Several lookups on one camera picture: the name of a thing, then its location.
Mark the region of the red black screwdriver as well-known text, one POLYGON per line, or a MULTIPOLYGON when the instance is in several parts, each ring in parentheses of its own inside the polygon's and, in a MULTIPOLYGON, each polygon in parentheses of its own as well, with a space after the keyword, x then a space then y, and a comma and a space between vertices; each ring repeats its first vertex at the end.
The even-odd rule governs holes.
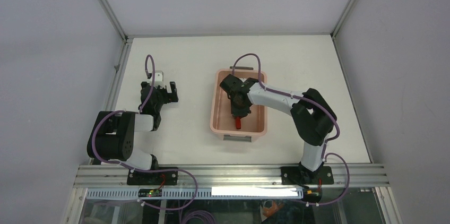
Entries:
POLYGON ((235 117, 235 127, 237 130, 241 129, 241 117, 235 117))

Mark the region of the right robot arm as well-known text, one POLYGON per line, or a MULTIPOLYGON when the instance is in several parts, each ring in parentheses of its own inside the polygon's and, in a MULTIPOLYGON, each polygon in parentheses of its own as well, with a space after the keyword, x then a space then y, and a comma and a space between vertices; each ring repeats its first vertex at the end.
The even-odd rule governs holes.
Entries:
POLYGON ((321 94, 309 88, 302 96, 271 89, 260 80, 246 80, 229 74, 219 84, 230 101, 235 129, 242 128, 241 120, 251 114, 251 106, 259 105, 289 115, 304 141, 298 170, 291 177, 298 184, 313 184, 320 178, 324 163, 326 137, 337 129, 337 116, 321 94))

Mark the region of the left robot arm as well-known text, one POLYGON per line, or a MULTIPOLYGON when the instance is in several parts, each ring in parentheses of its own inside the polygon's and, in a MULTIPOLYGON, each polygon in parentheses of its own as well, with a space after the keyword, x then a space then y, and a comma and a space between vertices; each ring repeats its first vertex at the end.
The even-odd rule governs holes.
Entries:
POLYGON ((163 105, 179 101, 176 82, 169 82, 169 86, 169 90, 165 85, 152 88, 149 82, 142 82, 141 113, 99 112, 87 144, 89 157, 137 170, 147 185, 155 184, 160 177, 157 158, 135 147, 134 135, 157 131, 163 105))

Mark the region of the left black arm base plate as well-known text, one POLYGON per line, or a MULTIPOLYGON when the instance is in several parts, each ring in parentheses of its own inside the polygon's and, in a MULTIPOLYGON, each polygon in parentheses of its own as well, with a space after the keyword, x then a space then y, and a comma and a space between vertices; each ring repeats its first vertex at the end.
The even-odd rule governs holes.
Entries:
POLYGON ((177 167, 160 167, 156 173, 128 172, 126 184, 129 186, 174 186, 178 183, 177 167))

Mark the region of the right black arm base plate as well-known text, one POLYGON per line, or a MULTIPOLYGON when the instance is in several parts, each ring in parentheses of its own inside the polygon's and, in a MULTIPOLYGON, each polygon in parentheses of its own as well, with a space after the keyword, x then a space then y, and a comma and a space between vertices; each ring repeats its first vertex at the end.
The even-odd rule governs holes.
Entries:
POLYGON ((316 171, 310 171, 300 166, 280 167, 283 185, 332 185, 334 177, 329 166, 320 166, 316 171))

